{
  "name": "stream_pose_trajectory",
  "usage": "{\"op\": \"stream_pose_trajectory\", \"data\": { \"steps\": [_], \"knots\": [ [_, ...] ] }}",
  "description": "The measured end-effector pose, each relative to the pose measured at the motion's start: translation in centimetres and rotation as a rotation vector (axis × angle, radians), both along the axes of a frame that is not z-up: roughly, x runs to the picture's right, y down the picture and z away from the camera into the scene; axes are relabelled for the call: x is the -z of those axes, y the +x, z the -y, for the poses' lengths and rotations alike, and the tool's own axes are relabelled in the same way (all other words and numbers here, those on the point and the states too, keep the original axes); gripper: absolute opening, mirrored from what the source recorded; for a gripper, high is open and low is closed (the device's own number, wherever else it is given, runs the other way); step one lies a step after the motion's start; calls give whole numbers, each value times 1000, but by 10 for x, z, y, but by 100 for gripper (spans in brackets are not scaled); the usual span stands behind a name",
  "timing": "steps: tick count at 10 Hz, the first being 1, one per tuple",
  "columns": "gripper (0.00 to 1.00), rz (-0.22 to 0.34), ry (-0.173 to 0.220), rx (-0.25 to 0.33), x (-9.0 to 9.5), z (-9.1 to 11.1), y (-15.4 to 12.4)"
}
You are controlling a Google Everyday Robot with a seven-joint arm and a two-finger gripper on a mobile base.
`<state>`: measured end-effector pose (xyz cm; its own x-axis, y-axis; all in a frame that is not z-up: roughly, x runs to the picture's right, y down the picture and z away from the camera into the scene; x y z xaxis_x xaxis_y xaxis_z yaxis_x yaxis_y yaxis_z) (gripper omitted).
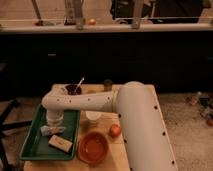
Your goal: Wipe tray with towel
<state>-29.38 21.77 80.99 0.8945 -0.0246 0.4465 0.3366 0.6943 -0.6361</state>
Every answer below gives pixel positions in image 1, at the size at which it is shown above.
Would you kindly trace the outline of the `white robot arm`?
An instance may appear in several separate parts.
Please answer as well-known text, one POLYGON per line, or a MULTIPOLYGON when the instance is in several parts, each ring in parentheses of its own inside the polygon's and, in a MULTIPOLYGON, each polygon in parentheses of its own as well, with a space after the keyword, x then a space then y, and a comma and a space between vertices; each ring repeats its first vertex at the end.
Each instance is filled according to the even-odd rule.
POLYGON ((133 171, 178 171, 158 102, 147 85, 127 82, 117 90, 68 95, 52 89, 42 98, 47 123, 60 122, 64 110, 84 110, 121 115, 125 148, 133 171))

